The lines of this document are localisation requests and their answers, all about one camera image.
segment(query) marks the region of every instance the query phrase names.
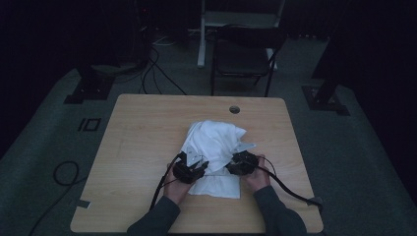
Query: black cable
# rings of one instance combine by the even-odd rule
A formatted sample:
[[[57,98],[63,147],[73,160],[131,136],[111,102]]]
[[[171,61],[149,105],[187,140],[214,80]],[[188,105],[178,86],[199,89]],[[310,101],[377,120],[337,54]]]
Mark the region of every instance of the black cable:
[[[274,175],[276,175],[275,167],[273,167],[272,162],[270,162],[268,159],[266,159],[266,158],[265,158],[265,157],[263,157],[263,156],[258,155],[258,157],[259,157],[259,158],[262,158],[262,159],[264,159],[264,160],[266,160],[266,161],[270,164],[270,166],[272,167],[273,174],[274,174]]]
[[[251,165],[251,166],[254,166],[254,167],[256,167],[256,168],[258,168],[258,169],[261,169],[261,170],[263,170],[263,171],[265,171],[265,173],[267,173],[273,180],[275,180],[276,181],[276,183],[278,183],[278,185],[287,193],[287,194],[289,194],[290,196],[292,196],[292,197],[294,197],[294,198],[296,198],[296,199],[298,199],[298,200],[301,200],[301,201],[303,201],[303,202],[305,202],[305,203],[307,203],[307,204],[310,204],[310,205],[314,205],[314,206],[316,206],[316,207],[318,207],[319,208],[319,212],[322,212],[322,209],[323,209],[323,206],[322,206],[322,204],[320,204],[320,203],[317,203],[317,202],[315,202],[315,201],[312,201],[312,200],[308,200],[308,199],[306,199],[306,198],[304,198],[304,197],[301,197],[301,196],[299,196],[299,195],[297,195],[297,194],[295,194],[294,192],[292,192],[290,189],[288,189],[288,187],[286,187],[285,185],[284,185],[284,183],[282,183],[282,181],[280,180],[280,179],[278,179],[278,177],[276,176],[276,175],[274,175],[273,173],[271,173],[270,171],[268,171],[267,169],[265,169],[265,168],[262,168],[261,166],[259,166],[259,165],[254,165],[254,164],[252,164],[251,162],[249,162],[249,161],[245,161],[244,160],[244,162],[245,163],[247,163],[247,164],[249,164],[249,165]]]
[[[143,72],[140,72],[138,75],[134,75],[134,76],[132,76],[131,78],[128,78],[128,79],[125,79],[125,80],[117,80],[117,81],[114,81],[114,83],[113,83],[113,84],[123,84],[123,83],[128,83],[128,82],[130,82],[130,81],[134,80],[135,78],[137,78],[138,76],[140,76],[142,73],[143,73]]]
[[[73,177],[73,180],[70,183],[63,183],[61,181],[58,180],[58,178],[56,177],[59,168],[61,168],[61,166],[65,165],[65,164],[73,164],[76,167],[76,174]],[[36,229],[37,225],[40,223],[40,221],[42,221],[42,219],[49,214],[49,212],[65,197],[65,195],[68,194],[68,192],[70,192],[71,188],[73,188],[74,185],[80,184],[83,181],[87,180],[86,178],[83,178],[81,180],[77,180],[79,177],[79,173],[80,173],[80,167],[78,165],[77,162],[72,161],[72,160],[68,160],[68,161],[64,161],[62,163],[60,163],[58,166],[55,167],[54,171],[53,171],[53,179],[55,181],[55,183],[57,183],[60,186],[66,186],[68,187],[64,193],[62,193],[62,195],[42,214],[42,216],[37,220],[36,224],[33,226],[33,228],[31,229],[29,236],[33,234],[34,230]]]
[[[159,52],[154,49],[153,47],[151,48],[157,55],[157,57],[159,58]],[[175,87],[177,87],[184,95],[187,95],[187,93],[185,93],[171,78],[169,78],[165,72],[156,64],[156,62],[153,62],[152,59],[149,58],[149,60],[153,63],[153,65],[156,66],[156,68],[162,73],[162,75]]]
[[[159,94],[162,94],[162,91],[159,89],[159,86],[157,85],[157,82],[156,82],[156,76],[155,76],[155,69],[154,68],[152,68],[152,73],[153,73],[153,83],[155,84],[155,87],[156,87],[157,91],[159,91]]]
[[[146,66],[147,66],[147,64],[145,62],[137,63],[133,67],[129,67],[129,68],[126,68],[124,70],[114,72],[114,73],[108,73],[106,75],[107,76],[112,76],[112,77],[119,77],[119,76],[123,76],[123,75],[137,75],[138,73],[142,73],[145,70]]]
[[[149,58],[149,60],[151,61],[151,64],[150,64],[149,68],[147,69],[147,71],[145,72],[145,74],[141,77],[142,85],[139,88],[139,93],[141,93],[141,89],[144,89],[144,94],[148,94],[147,88],[145,86],[145,81],[147,79],[148,73],[150,72],[150,70],[153,70],[153,67],[155,66],[156,62],[159,60],[159,53],[156,52],[156,59],[154,61],[151,58]]]
[[[155,190],[155,193],[153,194],[153,198],[152,198],[152,202],[151,202],[151,204],[150,204],[150,208],[149,208],[149,210],[152,210],[152,209],[153,209],[153,207],[155,206],[155,204],[156,204],[156,199],[157,199],[157,196],[159,195],[160,189],[162,189],[162,187],[163,187],[163,186],[165,186],[165,185],[167,185],[167,184],[170,184],[170,183],[172,183],[172,182],[176,181],[176,179],[175,179],[175,180],[173,180],[173,181],[171,181],[171,182],[168,182],[168,183],[166,183],[166,184],[163,184],[163,183],[165,182],[165,178],[166,178],[166,176],[168,175],[169,170],[172,168],[172,166],[174,165],[175,161],[176,161],[178,158],[179,158],[179,155],[175,156],[175,157],[174,157],[174,159],[172,159],[172,161],[171,161],[171,163],[169,164],[168,168],[166,168],[165,174],[163,174],[162,178],[160,178],[159,184],[157,185],[157,188],[156,188],[156,190]]]

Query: hand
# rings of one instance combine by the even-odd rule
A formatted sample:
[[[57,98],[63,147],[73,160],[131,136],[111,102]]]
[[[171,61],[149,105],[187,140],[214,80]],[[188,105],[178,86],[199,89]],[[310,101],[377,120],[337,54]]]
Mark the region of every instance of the hand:
[[[258,166],[267,169],[265,167],[265,156],[259,155],[257,158],[259,161]],[[242,176],[241,179],[246,182],[253,193],[270,185],[269,175],[264,170],[259,168],[256,168],[252,174]]]
[[[170,199],[176,205],[180,205],[185,197],[187,196],[188,191],[191,189],[193,184],[185,184],[179,180],[175,180],[175,176],[172,173],[172,169],[175,164],[169,169],[168,174],[165,178],[165,186],[163,187],[163,196]]]

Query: crumpled white cloth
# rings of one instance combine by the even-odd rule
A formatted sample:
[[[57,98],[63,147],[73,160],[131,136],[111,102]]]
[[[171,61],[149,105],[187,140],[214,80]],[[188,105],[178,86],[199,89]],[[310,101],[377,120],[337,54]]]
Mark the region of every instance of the crumpled white cloth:
[[[230,162],[245,133],[244,129],[230,123],[206,120],[192,124],[181,150],[187,153],[191,147],[209,164],[205,176],[189,194],[240,198],[239,176],[230,174],[224,166]]]

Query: black chair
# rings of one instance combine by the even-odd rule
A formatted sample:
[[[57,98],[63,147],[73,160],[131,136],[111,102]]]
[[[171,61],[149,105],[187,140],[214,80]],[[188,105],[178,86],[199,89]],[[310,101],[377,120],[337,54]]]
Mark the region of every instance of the black chair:
[[[268,76],[265,97],[268,96],[275,57],[287,37],[283,27],[254,28],[226,25],[216,30],[211,62],[211,95],[215,77],[255,78]],[[268,57],[266,49],[272,49]]]

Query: tripod base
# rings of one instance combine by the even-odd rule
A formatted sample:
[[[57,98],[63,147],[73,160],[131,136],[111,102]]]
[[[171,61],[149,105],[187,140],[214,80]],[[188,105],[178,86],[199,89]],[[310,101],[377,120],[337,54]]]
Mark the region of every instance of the tripod base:
[[[84,100],[106,100],[114,79],[99,75],[93,82],[81,79],[73,94],[67,96],[64,104],[82,104]]]
[[[320,88],[304,86],[302,89],[311,110],[335,111],[338,115],[350,116],[346,106],[340,104],[336,94],[334,94],[327,102],[323,102],[317,100],[317,93]]]

